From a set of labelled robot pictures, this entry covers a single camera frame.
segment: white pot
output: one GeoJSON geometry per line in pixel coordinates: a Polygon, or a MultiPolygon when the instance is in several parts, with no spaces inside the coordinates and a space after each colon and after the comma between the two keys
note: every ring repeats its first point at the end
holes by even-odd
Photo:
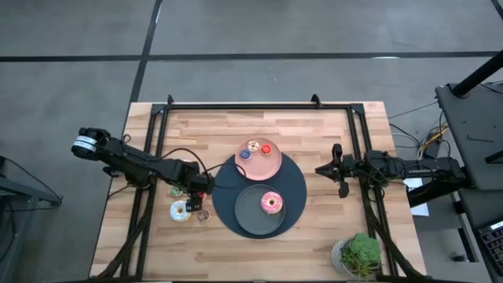
{"type": "Polygon", "coordinates": [[[346,245],[346,243],[348,241],[351,241],[351,240],[353,240],[353,239],[351,238],[351,239],[340,240],[340,241],[338,241],[333,246],[333,248],[332,248],[332,254],[330,256],[331,259],[332,259],[333,268],[335,268],[337,270],[337,272],[339,272],[340,274],[344,275],[345,277],[347,277],[350,280],[362,280],[362,281],[365,281],[364,278],[352,274],[346,268],[346,266],[344,266],[344,264],[343,264],[343,260],[342,260],[342,257],[343,257],[343,248],[346,245]]]}

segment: dark gray plate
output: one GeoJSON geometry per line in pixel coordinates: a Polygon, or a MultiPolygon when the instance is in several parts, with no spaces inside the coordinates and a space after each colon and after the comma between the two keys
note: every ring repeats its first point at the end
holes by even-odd
{"type": "Polygon", "coordinates": [[[265,235],[275,231],[285,218],[285,203],[283,208],[272,215],[268,215],[260,206],[262,196],[267,192],[277,191],[273,187],[256,184],[244,189],[236,200],[236,219],[239,225],[249,233],[265,235]]]}

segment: pink plate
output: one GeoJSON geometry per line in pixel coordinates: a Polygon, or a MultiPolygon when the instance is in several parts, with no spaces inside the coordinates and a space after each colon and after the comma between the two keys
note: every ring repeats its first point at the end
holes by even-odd
{"type": "Polygon", "coordinates": [[[267,138],[249,138],[244,141],[239,148],[237,148],[236,156],[234,157],[236,164],[241,165],[246,170],[246,177],[254,181],[267,180],[273,177],[281,167],[281,152],[279,148],[267,138]],[[256,141],[260,146],[270,145],[273,148],[273,152],[270,155],[263,155],[260,149],[254,153],[251,153],[251,158],[248,160],[242,160],[239,157],[239,152],[243,149],[248,148],[249,141],[256,141]]]}

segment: potted plant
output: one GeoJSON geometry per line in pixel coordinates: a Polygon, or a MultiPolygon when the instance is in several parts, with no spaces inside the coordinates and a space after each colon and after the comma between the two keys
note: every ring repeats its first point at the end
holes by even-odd
{"type": "Polygon", "coordinates": [[[373,279],[380,267],[379,242],[364,233],[338,241],[332,249],[332,265],[351,280],[373,279]]]}

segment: pink frosted donut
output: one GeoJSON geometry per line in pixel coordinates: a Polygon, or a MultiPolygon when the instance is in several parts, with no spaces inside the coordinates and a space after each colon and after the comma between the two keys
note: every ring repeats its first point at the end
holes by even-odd
{"type": "Polygon", "coordinates": [[[283,200],[279,194],[268,192],[263,195],[260,205],[267,214],[278,213],[283,208],[283,200]]]}

